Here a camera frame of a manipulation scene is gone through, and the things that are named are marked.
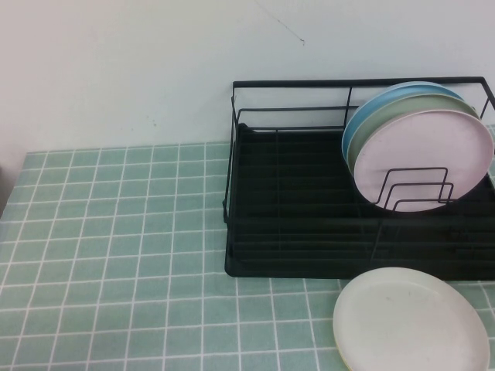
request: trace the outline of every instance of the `grid pattern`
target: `grid pattern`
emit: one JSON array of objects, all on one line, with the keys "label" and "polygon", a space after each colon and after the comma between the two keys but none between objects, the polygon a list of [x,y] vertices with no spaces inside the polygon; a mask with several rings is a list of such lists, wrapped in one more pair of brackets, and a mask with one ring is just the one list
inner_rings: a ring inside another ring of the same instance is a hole
[{"label": "grid pattern", "polygon": [[[0,221],[0,369],[345,370],[332,314],[346,281],[224,273],[228,153],[28,154]],[[495,282],[452,284],[495,368]]]}]

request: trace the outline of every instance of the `stack of plates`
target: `stack of plates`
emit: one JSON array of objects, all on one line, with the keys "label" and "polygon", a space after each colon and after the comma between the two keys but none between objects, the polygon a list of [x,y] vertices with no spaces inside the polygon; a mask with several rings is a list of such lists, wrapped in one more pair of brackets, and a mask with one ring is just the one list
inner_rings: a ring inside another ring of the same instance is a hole
[{"label": "stack of plates", "polygon": [[458,94],[436,83],[410,82],[387,88],[356,110],[343,133],[342,154],[368,201],[396,211],[422,211],[444,205],[437,200],[447,199],[452,187],[391,187],[442,183],[445,170],[391,172],[379,199],[388,170],[447,168],[445,181],[454,185],[450,197],[458,199],[485,176],[493,157],[493,139]]}]

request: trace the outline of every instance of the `pink plate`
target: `pink plate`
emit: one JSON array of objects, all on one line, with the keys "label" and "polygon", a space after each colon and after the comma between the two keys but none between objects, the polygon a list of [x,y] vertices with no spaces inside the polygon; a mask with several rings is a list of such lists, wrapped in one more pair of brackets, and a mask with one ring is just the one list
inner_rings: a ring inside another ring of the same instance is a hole
[{"label": "pink plate", "polygon": [[[431,110],[396,117],[375,131],[362,147],[354,168],[354,180],[370,202],[378,201],[381,186],[391,168],[445,167],[447,182],[454,185],[452,199],[468,193],[485,176],[493,157],[493,140],[477,118],[458,111]],[[450,186],[400,185],[396,183],[442,182],[444,170],[391,172],[377,204],[393,209],[401,199],[437,199],[449,195]],[[400,202],[397,211],[422,211],[440,207],[436,201]]]}]

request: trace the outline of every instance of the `green plate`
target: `green plate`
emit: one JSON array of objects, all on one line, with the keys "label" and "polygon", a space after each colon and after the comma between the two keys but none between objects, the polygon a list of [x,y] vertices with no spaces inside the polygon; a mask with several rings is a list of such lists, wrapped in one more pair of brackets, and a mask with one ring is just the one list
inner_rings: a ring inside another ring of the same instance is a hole
[{"label": "green plate", "polygon": [[383,106],[366,119],[356,130],[350,140],[349,151],[347,152],[347,164],[352,175],[354,175],[354,165],[357,156],[368,138],[382,124],[392,120],[394,117],[418,111],[429,110],[454,110],[465,114],[470,114],[479,119],[478,114],[463,100],[450,97],[444,94],[426,94],[406,97]]}]

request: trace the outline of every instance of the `dish rack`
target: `dish rack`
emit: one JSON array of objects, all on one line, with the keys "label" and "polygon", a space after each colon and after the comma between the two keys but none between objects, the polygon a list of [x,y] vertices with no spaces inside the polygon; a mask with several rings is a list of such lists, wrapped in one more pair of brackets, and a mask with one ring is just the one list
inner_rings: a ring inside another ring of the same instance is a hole
[{"label": "dish rack", "polygon": [[[350,105],[353,92],[414,80],[480,85],[486,94],[481,118],[489,103],[495,108],[495,97],[483,77],[233,83],[223,202],[229,275],[345,279],[395,266],[443,280],[495,279],[495,192],[488,175],[468,194],[452,199],[455,184],[446,181],[447,168],[392,168],[379,199],[385,197],[388,203],[395,187],[437,185],[441,190],[433,201],[445,204],[424,212],[399,213],[363,198],[343,159],[343,129],[357,108]],[[237,109],[236,92],[252,88],[346,88],[346,104]],[[244,112],[292,111],[342,111],[343,122],[323,127],[259,127],[255,122],[241,122]],[[393,172],[432,169],[439,171],[439,179],[393,184],[388,194],[384,192]],[[402,199],[393,208],[421,201],[432,199]]]}]

